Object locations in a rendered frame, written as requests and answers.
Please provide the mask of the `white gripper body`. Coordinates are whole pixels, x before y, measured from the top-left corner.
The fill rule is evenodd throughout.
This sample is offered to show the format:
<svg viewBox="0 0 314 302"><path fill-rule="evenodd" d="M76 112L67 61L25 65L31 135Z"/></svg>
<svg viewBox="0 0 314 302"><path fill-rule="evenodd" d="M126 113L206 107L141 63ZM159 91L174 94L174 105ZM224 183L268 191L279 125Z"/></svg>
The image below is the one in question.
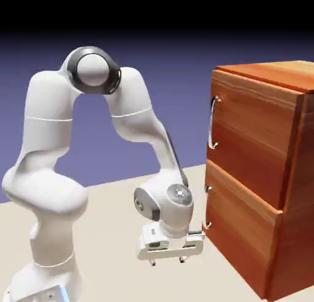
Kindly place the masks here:
<svg viewBox="0 0 314 302"><path fill-rule="evenodd" d="M145 243L145 239L141 236L137 245L137 258L139 260L150 259L167 259L185 256L187 258L193 255L199 255L203 251L205 233L198 231L188 233L186 235L183 247L171 249L168 239Z"/></svg>

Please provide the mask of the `small wooden cabinet door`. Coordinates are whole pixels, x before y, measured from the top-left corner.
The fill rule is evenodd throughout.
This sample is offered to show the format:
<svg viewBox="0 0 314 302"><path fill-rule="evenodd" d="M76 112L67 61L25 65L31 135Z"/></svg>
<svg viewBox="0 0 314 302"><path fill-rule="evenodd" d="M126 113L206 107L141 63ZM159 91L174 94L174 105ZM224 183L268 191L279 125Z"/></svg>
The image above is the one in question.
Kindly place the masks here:
<svg viewBox="0 0 314 302"><path fill-rule="evenodd" d="M282 211L206 162L206 234L260 298L266 298Z"/></svg>

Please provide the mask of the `reddish wooden cabinet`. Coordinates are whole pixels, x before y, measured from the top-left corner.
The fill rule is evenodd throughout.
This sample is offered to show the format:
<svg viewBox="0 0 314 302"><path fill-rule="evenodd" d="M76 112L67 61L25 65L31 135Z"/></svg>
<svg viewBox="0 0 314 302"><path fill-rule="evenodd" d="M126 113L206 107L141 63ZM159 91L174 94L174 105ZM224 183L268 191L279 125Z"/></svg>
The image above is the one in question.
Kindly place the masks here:
<svg viewBox="0 0 314 302"><path fill-rule="evenodd" d="M314 285L314 62L212 72L203 229L267 302Z"/></svg>

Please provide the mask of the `large wooden cabinet door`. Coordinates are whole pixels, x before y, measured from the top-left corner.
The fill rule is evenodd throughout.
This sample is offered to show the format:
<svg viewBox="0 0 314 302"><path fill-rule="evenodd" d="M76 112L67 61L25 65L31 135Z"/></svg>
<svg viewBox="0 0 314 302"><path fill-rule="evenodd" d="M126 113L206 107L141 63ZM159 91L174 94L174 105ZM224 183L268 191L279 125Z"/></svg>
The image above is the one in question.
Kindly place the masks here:
<svg viewBox="0 0 314 302"><path fill-rule="evenodd" d="M208 158L274 208L283 208L304 95L212 72L215 149Z"/></svg>

